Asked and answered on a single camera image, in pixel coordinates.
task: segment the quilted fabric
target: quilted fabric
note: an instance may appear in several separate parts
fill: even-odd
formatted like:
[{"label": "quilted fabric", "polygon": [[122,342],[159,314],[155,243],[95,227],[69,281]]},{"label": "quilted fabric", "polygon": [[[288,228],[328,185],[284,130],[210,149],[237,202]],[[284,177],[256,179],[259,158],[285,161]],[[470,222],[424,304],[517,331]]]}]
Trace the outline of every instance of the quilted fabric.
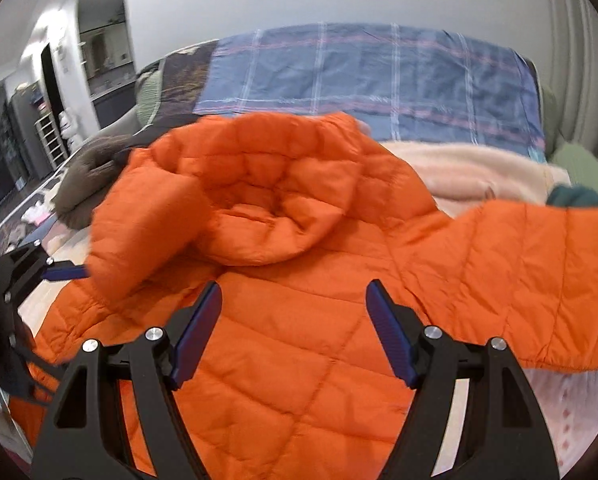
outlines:
[{"label": "quilted fabric", "polygon": [[193,111],[345,111],[375,140],[468,142],[545,162],[539,103],[536,70],[510,48],[397,23],[322,22],[219,40]]},{"label": "quilted fabric", "polygon": [[598,368],[598,210],[491,201],[452,220],[345,114],[209,117],[136,150],[86,263],[40,330],[45,358],[135,338],[220,283],[220,320],[175,395],[215,480],[376,478],[412,393],[365,311],[374,278],[456,338],[504,336],[526,367]]}]

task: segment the screw head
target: screw head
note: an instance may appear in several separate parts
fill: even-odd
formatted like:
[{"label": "screw head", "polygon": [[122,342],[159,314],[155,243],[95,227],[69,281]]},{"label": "screw head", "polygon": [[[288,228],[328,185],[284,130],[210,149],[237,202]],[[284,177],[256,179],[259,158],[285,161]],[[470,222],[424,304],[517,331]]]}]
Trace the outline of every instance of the screw head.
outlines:
[{"label": "screw head", "polygon": [[492,341],[490,341],[492,348],[495,350],[505,350],[508,348],[508,343],[502,337],[493,337]]},{"label": "screw head", "polygon": [[148,341],[158,341],[163,337],[163,329],[158,326],[153,326],[145,331],[145,338]]},{"label": "screw head", "polygon": [[435,325],[430,325],[426,326],[423,333],[428,339],[439,339],[444,334],[444,331]]},{"label": "screw head", "polygon": [[84,352],[93,352],[98,348],[98,341],[96,339],[88,339],[81,345]]}]

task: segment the jacket hood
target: jacket hood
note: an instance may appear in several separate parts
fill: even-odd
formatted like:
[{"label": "jacket hood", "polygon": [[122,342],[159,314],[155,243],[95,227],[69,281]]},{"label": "jacket hood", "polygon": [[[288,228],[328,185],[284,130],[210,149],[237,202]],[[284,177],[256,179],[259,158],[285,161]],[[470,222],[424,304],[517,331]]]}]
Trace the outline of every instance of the jacket hood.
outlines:
[{"label": "jacket hood", "polygon": [[97,288],[123,297],[191,243],[226,266],[303,253],[348,212],[369,140],[346,114],[252,114],[207,117],[134,150],[109,199],[145,196],[146,207],[95,211],[86,264]]}]

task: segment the mattress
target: mattress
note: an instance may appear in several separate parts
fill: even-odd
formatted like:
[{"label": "mattress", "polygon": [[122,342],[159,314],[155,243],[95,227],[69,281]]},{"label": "mattress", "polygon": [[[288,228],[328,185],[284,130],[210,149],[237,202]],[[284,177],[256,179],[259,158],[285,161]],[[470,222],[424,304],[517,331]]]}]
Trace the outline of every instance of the mattress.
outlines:
[{"label": "mattress", "polygon": [[[390,145],[391,150],[394,150],[394,144]],[[528,193],[530,188],[547,193],[553,184],[567,181],[567,176],[563,175],[563,170],[530,161],[525,157],[506,152],[502,152],[502,155],[499,155],[498,158],[488,156],[488,151],[493,150],[493,148],[487,146],[466,145],[464,148],[458,147],[458,149],[448,150],[442,144],[430,146],[419,143],[418,147],[416,147],[416,143],[398,142],[396,144],[400,150],[407,150],[407,153],[397,153],[397,155],[409,161],[415,169],[418,168],[417,171],[421,172],[424,179],[433,178],[434,175],[431,170],[439,165],[446,167],[461,165],[463,166],[461,170],[463,175],[472,175],[475,188],[479,188],[480,181],[485,179],[495,189],[503,189],[503,186],[496,186],[497,179],[509,179],[510,174],[513,173],[506,170],[506,168],[510,168],[510,162],[504,164],[503,160],[518,158],[520,160],[517,162],[512,161],[512,164],[516,168],[525,169],[517,171],[518,191],[516,195],[505,195],[508,200],[539,203],[542,200],[541,194],[536,192]],[[429,174],[424,174],[422,164],[427,165]],[[527,171],[528,165],[534,165],[534,170]],[[466,166],[471,166],[473,171],[466,171]],[[498,173],[499,175],[495,178],[488,172]],[[545,181],[543,184],[540,181],[537,182],[536,179],[530,179],[530,174],[535,172],[544,174],[544,177],[540,179],[540,181]],[[443,187],[443,183],[426,182],[426,186],[434,187],[437,194],[443,194],[438,191]],[[461,195],[462,200],[465,200],[464,189],[461,190]],[[444,208],[447,205],[447,200],[439,200],[440,196],[436,198],[440,207]],[[445,210],[450,215],[459,212],[448,208]],[[75,264],[82,264],[90,249],[89,232],[89,229],[73,232],[57,223],[48,232],[42,243],[56,260],[71,260]],[[41,327],[48,309],[64,285],[65,283],[61,282],[43,282],[21,305],[19,313],[31,327],[34,334]],[[586,449],[598,434],[598,372],[560,374],[549,370],[525,370],[525,373],[546,419],[554,444],[559,471],[563,476],[583,456],[583,453],[586,452]],[[448,420],[448,429],[434,470],[436,474],[450,469],[454,463],[461,428],[463,427],[467,390],[467,381],[457,381],[450,419]]]}]

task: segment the blue plaid comforter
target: blue plaid comforter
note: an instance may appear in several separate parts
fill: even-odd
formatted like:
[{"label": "blue plaid comforter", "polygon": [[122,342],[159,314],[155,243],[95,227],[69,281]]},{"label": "blue plaid comforter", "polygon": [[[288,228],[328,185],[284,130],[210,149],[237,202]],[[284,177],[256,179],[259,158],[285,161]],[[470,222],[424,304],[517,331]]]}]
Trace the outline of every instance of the blue plaid comforter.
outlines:
[{"label": "blue plaid comforter", "polygon": [[345,111],[376,140],[472,142],[544,160],[530,68],[461,34],[318,23],[221,40],[195,113],[262,110]]}]

